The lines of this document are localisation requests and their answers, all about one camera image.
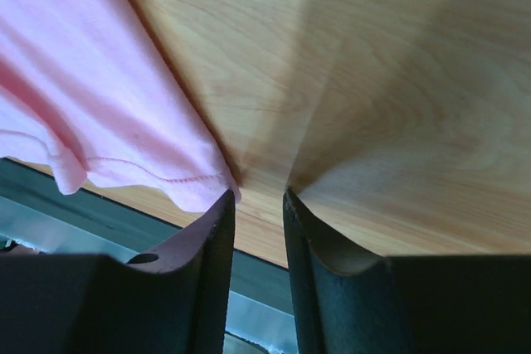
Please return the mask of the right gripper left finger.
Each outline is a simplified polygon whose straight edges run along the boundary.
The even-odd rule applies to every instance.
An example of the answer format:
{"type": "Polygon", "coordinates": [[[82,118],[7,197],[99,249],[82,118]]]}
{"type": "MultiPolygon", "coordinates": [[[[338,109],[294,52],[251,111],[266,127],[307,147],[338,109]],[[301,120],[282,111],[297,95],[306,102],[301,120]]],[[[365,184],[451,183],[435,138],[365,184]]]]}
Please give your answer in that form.
{"type": "Polygon", "coordinates": [[[133,257],[80,256],[90,281],[72,353],[222,351],[235,236],[227,191],[192,224],[133,257]]]}

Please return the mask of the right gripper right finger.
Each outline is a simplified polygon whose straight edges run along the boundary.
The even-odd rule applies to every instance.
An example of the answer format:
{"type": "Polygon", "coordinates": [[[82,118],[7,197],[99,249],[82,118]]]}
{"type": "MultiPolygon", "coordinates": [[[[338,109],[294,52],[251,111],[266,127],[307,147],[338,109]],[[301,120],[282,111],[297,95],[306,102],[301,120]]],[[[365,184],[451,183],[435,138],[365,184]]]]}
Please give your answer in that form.
{"type": "Polygon", "coordinates": [[[283,227],[299,352],[415,351],[387,260],[320,220],[291,190],[283,227]]]}

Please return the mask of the pink t-shirt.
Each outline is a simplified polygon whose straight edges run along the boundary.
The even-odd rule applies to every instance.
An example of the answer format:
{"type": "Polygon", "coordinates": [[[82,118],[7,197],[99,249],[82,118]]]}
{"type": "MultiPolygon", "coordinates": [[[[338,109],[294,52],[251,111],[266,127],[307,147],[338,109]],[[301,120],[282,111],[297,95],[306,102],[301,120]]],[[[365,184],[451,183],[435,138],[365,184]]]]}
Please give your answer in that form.
{"type": "Polygon", "coordinates": [[[128,0],[1,0],[1,154],[206,211],[236,182],[128,0]]]}

